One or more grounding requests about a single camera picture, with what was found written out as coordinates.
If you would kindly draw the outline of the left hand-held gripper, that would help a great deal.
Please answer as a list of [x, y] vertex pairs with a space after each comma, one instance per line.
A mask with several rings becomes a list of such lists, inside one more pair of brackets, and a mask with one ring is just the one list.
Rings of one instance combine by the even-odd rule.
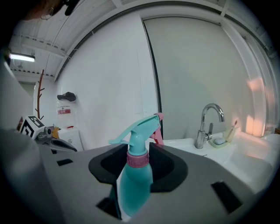
[[[53, 137], [51, 127], [45, 126], [41, 120], [34, 115], [28, 115], [25, 118], [21, 117], [17, 125], [17, 131], [41, 144]], [[76, 148], [64, 140], [51, 140], [50, 149], [53, 154], [77, 152]]]

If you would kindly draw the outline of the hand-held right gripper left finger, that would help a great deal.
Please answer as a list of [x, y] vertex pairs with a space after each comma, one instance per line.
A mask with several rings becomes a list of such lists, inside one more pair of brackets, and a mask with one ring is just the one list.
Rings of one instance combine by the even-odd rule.
[[101, 183], [116, 183], [127, 161], [128, 145], [112, 144], [96, 150], [100, 154], [89, 161], [90, 173]]

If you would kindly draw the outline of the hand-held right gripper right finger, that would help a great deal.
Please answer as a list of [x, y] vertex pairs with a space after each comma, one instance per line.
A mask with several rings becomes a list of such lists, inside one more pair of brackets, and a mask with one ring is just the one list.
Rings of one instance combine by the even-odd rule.
[[156, 143], [149, 144], [152, 169], [152, 193], [168, 193], [176, 189], [188, 175], [187, 163], [179, 156], [181, 150]]

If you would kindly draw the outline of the teal spray bottle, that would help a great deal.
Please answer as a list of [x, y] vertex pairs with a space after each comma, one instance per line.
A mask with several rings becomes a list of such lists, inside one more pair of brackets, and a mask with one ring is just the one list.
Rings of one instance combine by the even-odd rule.
[[163, 118], [163, 113], [159, 112], [138, 120], [109, 141], [109, 144], [128, 145], [118, 198], [123, 212], [129, 217], [132, 217], [150, 197], [153, 174], [145, 142], [151, 138], [157, 144], [164, 143], [160, 125]]

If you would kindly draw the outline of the white water heater appliance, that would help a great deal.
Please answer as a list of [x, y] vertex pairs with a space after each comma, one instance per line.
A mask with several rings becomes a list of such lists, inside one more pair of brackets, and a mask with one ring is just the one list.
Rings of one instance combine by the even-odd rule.
[[66, 129], [58, 131], [58, 137], [71, 144], [77, 151], [83, 151], [79, 130], [74, 126], [69, 126]]

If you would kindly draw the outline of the black cap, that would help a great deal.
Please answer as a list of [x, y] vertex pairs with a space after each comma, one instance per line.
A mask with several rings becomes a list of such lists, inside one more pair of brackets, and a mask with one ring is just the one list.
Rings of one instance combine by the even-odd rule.
[[64, 94], [58, 94], [57, 95], [58, 100], [66, 100], [69, 102], [73, 102], [76, 100], [76, 95], [72, 92], [66, 92]]

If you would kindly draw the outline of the brown wooden coat rack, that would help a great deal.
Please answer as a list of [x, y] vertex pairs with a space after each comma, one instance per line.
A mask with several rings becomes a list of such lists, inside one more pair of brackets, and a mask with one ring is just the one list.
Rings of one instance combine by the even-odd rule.
[[40, 79], [38, 81], [37, 106], [35, 108], [35, 111], [37, 112], [37, 117], [38, 117], [39, 120], [41, 120], [44, 117], [44, 116], [40, 115], [40, 98], [42, 96], [41, 92], [44, 90], [44, 88], [41, 87], [43, 76], [44, 76], [44, 70], [42, 70], [41, 75], [40, 75]]

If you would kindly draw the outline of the pale green soap dish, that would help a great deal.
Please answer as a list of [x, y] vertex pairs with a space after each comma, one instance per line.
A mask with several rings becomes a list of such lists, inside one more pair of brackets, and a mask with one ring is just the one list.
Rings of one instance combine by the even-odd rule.
[[209, 141], [209, 144], [212, 147], [219, 149], [219, 148], [227, 146], [229, 144], [229, 142], [226, 141], [224, 138], [215, 138], [215, 139], [211, 139]]

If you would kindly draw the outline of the chrome faucet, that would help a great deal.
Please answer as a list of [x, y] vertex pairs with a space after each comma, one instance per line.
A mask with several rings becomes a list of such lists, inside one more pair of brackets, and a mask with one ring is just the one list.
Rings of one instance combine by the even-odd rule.
[[208, 133], [205, 132], [206, 114], [209, 109], [214, 109], [217, 112], [220, 123], [224, 122], [224, 112], [221, 109], [221, 107], [215, 103], [207, 104], [202, 111], [201, 125], [200, 125], [200, 129], [198, 130], [197, 138], [195, 141], [195, 147], [197, 149], [202, 149], [204, 142], [209, 141], [213, 138], [213, 127], [214, 127], [213, 123], [210, 123], [209, 125], [209, 132]]

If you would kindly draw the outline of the white vanity table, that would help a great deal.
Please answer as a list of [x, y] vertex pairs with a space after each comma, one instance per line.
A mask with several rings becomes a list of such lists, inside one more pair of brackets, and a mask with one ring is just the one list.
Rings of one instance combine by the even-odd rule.
[[164, 140], [164, 144], [204, 156], [223, 166], [254, 193], [266, 189], [280, 167], [280, 135], [255, 137], [236, 129], [231, 143], [215, 148], [209, 141], [202, 149], [192, 138]]

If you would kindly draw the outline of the toothbrush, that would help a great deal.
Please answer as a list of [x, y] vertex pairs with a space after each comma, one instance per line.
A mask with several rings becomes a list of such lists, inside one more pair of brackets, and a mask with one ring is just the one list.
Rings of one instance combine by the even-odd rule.
[[225, 139], [228, 143], [231, 143], [233, 141], [233, 138], [235, 136], [235, 132], [238, 129], [238, 119], [235, 120], [233, 126], [230, 128], [230, 130], [225, 135]]

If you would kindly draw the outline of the ceiling tube lamp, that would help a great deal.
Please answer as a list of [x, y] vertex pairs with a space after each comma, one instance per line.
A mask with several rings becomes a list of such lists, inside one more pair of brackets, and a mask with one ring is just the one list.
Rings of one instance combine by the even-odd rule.
[[12, 60], [22, 60], [22, 61], [27, 61], [27, 62], [35, 62], [35, 57], [34, 56], [29, 56], [25, 54], [16, 54], [16, 53], [10, 53], [9, 58]]

